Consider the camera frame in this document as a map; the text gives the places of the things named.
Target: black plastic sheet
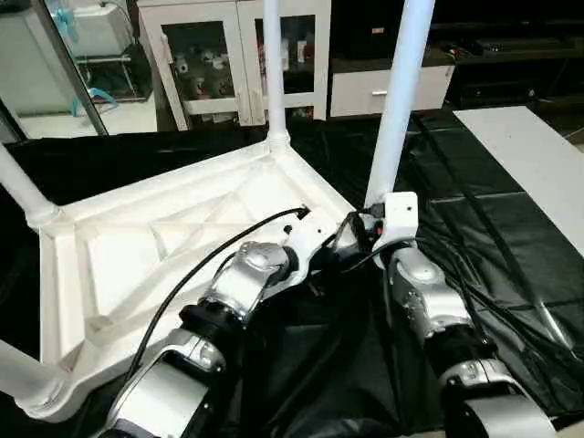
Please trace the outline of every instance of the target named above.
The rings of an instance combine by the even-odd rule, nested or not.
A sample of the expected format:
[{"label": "black plastic sheet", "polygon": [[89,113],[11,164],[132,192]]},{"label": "black plastic sheet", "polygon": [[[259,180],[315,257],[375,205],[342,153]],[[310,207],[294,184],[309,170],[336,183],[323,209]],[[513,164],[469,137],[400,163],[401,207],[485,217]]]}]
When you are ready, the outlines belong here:
[{"label": "black plastic sheet", "polygon": [[[584,412],[582,258],[452,114],[426,116],[423,124],[437,144],[412,125],[397,183],[397,190],[418,193],[420,235],[439,237],[464,260],[482,325],[546,413]],[[314,122],[290,133],[297,151],[360,206],[378,125]],[[261,132],[254,131],[160,133],[31,141],[12,153],[50,199],[69,203],[258,140]],[[0,204],[0,338],[37,356],[37,237],[4,192]],[[427,251],[452,274],[449,257]],[[303,285],[268,301],[248,332],[243,377],[220,436],[389,437],[439,429],[435,377],[385,281],[366,266],[320,282],[318,295],[314,285]],[[568,335],[571,352],[549,339],[533,297]],[[119,386],[117,380],[94,391],[62,424],[33,422],[2,397],[0,433],[89,436]]]}]

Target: white vertical post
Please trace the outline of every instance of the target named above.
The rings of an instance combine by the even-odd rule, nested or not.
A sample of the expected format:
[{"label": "white vertical post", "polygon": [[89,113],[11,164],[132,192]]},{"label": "white vertical post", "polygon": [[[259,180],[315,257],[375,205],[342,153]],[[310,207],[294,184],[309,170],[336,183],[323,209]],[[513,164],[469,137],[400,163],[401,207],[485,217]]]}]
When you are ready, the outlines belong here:
[{"label": "white vertical post", "polygon": [[13,397],[29,415],[49,408],[67,382],[63,370],[43,365],[0,340],[0,391]]},{"label": "white vertical post", "polygon": [[266,57],[267,115],[271,145],[288,144],[284,112],[284,76],[282,70],[282,32],[280,29],[279,0],[264,0],[264,54]]},{"label": "white vertical post", "polygon": [[37,189],[2,142],[0,142],[0,183],[25,211],[30,226],[40,226],[57,216],[57,206]]},{"label": "white vertical post", "polygon": [[365,206],[378,203],[393,190],[420,67],[430,31],[434,0],[406,0],[401,13],[390,84],[369,175]]}]

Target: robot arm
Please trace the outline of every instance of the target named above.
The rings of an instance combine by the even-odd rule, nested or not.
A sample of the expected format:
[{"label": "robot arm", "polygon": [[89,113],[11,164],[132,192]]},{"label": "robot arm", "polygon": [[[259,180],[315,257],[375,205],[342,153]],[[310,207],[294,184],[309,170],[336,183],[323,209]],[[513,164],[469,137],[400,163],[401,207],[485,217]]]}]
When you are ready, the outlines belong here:
[{"label": "robot arm", "polygon": [[395,300],[438,376],[446,433],[452,437],[548,438],[548,417],[495,356],[443,270],[414,247],[390,261]]},{"label": "robot arm", "polygon": [[199,437],[231,400],[236,354],[257,305],[306,278],[310,258],[334,233],[334,222],[308,214],[283,245],[245,242],[215,275],[182,325],[120,392],[106,437]]}]

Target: white cabinet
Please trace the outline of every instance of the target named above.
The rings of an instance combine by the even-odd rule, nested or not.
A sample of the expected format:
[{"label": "white cabinet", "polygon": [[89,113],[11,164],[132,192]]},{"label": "white cabinet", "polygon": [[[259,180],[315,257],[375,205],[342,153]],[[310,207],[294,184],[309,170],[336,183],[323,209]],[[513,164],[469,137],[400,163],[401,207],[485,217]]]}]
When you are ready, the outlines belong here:
[{"label": "white cabinet", "polygon": [[[261,0],[142,0],[141,18],[179,130],[266,122]],[[330,0],[281,0],[287,108],[326,118]]]}]

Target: white drawer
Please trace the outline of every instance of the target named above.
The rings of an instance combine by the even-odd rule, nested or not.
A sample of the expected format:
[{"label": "white drawer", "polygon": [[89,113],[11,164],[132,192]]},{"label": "white drawer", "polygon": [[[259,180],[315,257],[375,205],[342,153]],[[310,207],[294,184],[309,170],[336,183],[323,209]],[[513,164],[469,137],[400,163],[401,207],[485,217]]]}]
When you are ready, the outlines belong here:
[{"label": "white drawer", "polygon": [[[413,109],[440,108],[453,73],[454,66],[422,68]],[[382,113],[389,80],[389,70],[334,74],[330,117]]]}]

